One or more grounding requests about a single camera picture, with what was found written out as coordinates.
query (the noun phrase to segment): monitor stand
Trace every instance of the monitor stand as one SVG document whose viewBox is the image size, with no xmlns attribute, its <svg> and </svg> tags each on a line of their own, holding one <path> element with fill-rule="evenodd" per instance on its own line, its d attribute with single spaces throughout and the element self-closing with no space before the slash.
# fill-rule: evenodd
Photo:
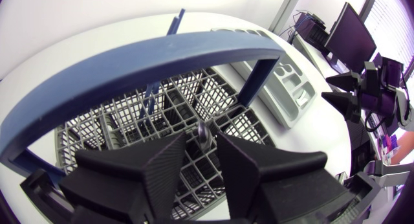
<svg viewBox="0 0 414 224">
<path fill-rule="evenodd" d="M 340 74 L 343 73 L 341 67 L 338 65 L 338 58 L 334 54 L 332 54 L 331 58 L 329 58 L 328 55 L 326 55 L 325 59 L 328 62 L 328 64 L 331 66 L 332 69 L 334 69 L 336 72 L 338 72 Z"/>
</svg>

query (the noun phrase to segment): gray plastic tray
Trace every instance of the gray plastic tray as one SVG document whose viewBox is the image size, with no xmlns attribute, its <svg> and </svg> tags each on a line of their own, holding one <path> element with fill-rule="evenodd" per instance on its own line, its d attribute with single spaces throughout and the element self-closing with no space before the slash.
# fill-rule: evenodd
<svg viewBox="0 0 414 224">
<path fill-rule="evenodd" d="M 212 31 L 234 31 L 256 34 L 270 38 L 262 30 L 238 28 L 213 28 Z M 232 67 L 245 79 L 252 72 L 257 61 L 231 63 Z M 316 97 L 316 92 L 302 70 L 286 54 L 274 67 L 265 87 L 259 93 L 260 99 L 286 128 L 292 128 L 306 112 Z"/>
</svg>

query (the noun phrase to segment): white wall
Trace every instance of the white wall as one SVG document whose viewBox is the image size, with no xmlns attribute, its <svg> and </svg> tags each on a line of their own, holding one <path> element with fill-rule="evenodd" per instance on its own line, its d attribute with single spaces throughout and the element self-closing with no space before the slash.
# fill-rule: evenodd
<svg viewBox="0 0 414 224">
<path fill-rule="evenodd" d="M 333 23 L 338 19 L 345 2 L 349 2 L 355 11 L 359 13 L 365 3 L 365 0 L 299 0 L 296 4 L 295 10 L 308 10 L 313 14 L 316 14 L 320 19 L 322 19 L 322 21 L 325 22 L 326 31 L 329 32 Z M 290 15 L 290 18 L 282 28 L 282 31 L 278 33 L 282 33 L 286 28 L 294 25 L 292 16 L 298 13 L 295 10 Z M 282 38 L 287 39 L 288 34 L 284 33 Z"/>
<path fill-rule="evenodd" d="M 0 79 L 54 43 L 109 23 L 155 14 L 214 12 L 268 28 L 283 0 L 3 0 Z"/>
</svg>

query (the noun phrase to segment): gray wire rack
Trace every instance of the gray wire rack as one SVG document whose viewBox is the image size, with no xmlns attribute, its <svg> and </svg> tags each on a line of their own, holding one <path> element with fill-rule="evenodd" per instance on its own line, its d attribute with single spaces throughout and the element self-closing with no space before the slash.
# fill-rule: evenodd
<svg viewBox="0 0 414 224">
<path fill-rule="evenodd" d="M 76 167 L 77 150 L 115 150 L 185 131 L 188 136 L 179 185 L 171 211 L 173 219 L 196 219 L 225 197 L 215 140 L 203 153 L 197 124 L 204 121 L 212 135 L 223 131 L 274 146 L 263 125 L 248 107 L 237 104 L 237 93 L 212 68 L 161 81 L 158 94 L 145 98 L 145 87 L 108 100 L 56 128 L 57 164 L 66 174 Z M 154 112 L 139 118 L 145 99 L 154 99 Z"/>
</svg>

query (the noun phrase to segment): cable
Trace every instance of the cable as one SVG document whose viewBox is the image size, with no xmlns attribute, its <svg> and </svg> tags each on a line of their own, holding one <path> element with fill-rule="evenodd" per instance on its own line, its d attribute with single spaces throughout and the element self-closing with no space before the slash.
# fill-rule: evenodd
<svg viewBox="0 0 414 224">
<path fill-rule="evenodd" d="M 287 30 L 289 30 L 289 29 L 290 29 L 290 28 L 292 28 L 292 27 L 295 27 L 295 26 L 288 27 L 286 30 L 284 30 L 282 33 L 280 33 L 280 34 L 279 34 L 279 36 L 282 36 L 282 35 L 283 35 L 283 33 L 285 33 Z"/>
<path fill-rule="evenodd" d="M 406 83 L 406 79 L 404 78 L 404 73 L 402 72 L 402 70 L 401 70 L 401 77 L 402 77 L 402 82 L 404 83 L 404 89 L 406 90 L 406 94 L 407 94 L 407 107 L 406 107 L 406 114 L 404 115 L 404 120 L 407 120 L 411 109 L 409 108 L 409 94 L 408 94 L 407 83 Z"/>
<path fill-rule="evenodd" d="M 308 13 L 310 13 L 311 15 L 313 14 L 311 11 L 309 11 L 309 10 L 296 10 L 296 11 L 298 11 L 298 12 L 308 12 Z"/>
<path fill-rule="evenodd" d="M 368 125 L 367 125 L 367 122 L 368 122 L 368 119 L 371 117 L 371 115 L 373 114 L 373 112 L 372 111 L 370 111 L 369 113 L 368 113 L 368 115 L 366 116 L 366 118 L 365 118 L 365 129 L 367 130 L 367 132 L 369 132 L 369 133 L 372 133 L 372 132 L 374 132 L 375 130 L 377 130 L 380 126 L 381 126 L 381 124 L 383 124 L 385 121 L 386 121 L 386 118 L 383 118 L 375 127 L 373 127 L 373 128 L 370 128 L 370 127 L 368 127 Z"/>
<path fill-rule="evenodd" d="M 292 39 L 290 39 L 289 41 L 288 41 L 288 43 L 292 43 L 293 42 L 293 39 L 294 39 L 294 36 L 295 36 L 295 33 L 296 33 L 296 29 L 297 28 L 299 28 L 300 27 L 300 25 L 302 25 L 302 23 L 304 23 L 305 21 L 307 21 L 307 20 L 310 20 L 310 19 L 313 19 L 313 17 L 312 16 L 310 16 L 310 15 L 307 15 L 307 16 L 305 16 L 301 21 L 300 21 L 300 23 L 296 23 L 294 26 L 295 26 L 295 30 L 293 31 L 293 37 L 292 37 Z"/>
<path fill-rule="evenodd" d="M 293 26 L 291 26 L 291 27 L 288 27 L 288 28 L 286 28 L 282 33 L 280 33 L 279 34 L 279 36 L 282 36 L 286 31 L 288 31 L 289 29 L 291 29 L 292 27 L 299 27 L 300 26 L 300 24 L 302 24 L 304 21 L 306 21 L 306 20 L 308 20 L 308 19 L 312 19 L 313 17 L 312 16 L 310 16 L 310 15 L 307 15 L 307 16 L 305 16 L 301 21 L 300 21 L 300 23 L 297 23 L 296 22 L 296 20 L 293 18 L 293 21 L 295 22 L 295 25 L 293 25 Z"/>
</svg>

